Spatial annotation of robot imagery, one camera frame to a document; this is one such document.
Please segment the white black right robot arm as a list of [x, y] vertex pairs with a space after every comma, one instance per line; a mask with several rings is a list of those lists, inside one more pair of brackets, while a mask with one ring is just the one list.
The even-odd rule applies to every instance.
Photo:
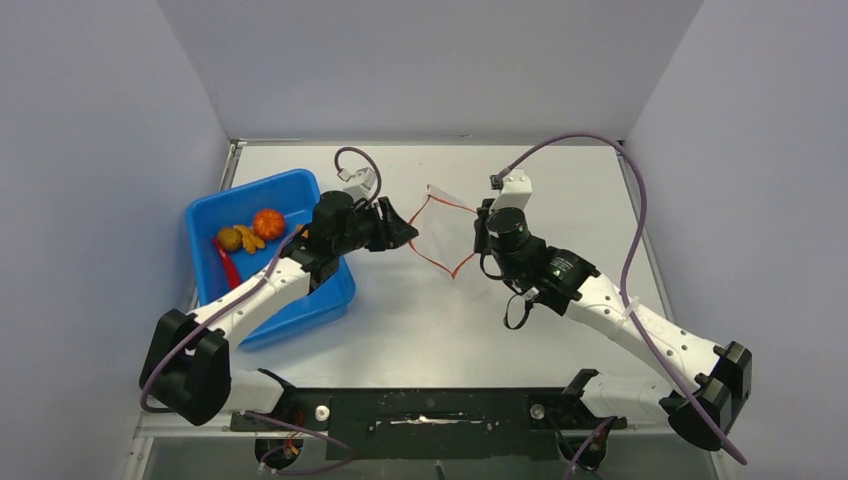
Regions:
[[564, 417], [585, 427], [602, 416], [666, 421], [690, 444], [729, 451], [729, 433], [752, 387], [753, 354], [739, 342], [703, 339], [641, 305], [578, 254], [533, 235], [518, 207], [483, 200], [474, 221], [474, 250], [493, 258], [495, 280], [522, 299], [524, 310], [545, 307], [607, 337], [662, 376], [670, 392], [638, 400], [613, 394], [594, 374], [562, 400]]

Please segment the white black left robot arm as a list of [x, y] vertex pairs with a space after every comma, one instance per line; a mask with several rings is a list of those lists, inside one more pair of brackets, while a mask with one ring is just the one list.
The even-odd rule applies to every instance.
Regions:
[[142, 409], [174, 412], [195, 426], [222, 412], [274, 411], [288, 383], [233, 369], [232, 353], [265, 321], [315, 293], [343, 256], [398, 249], [418, 234], [386, 197], [367, 204], [343, 191], [322, 194], [311, 221], [286, 237], [257, 274], [210, 304], [162, 315], [140, 375]]

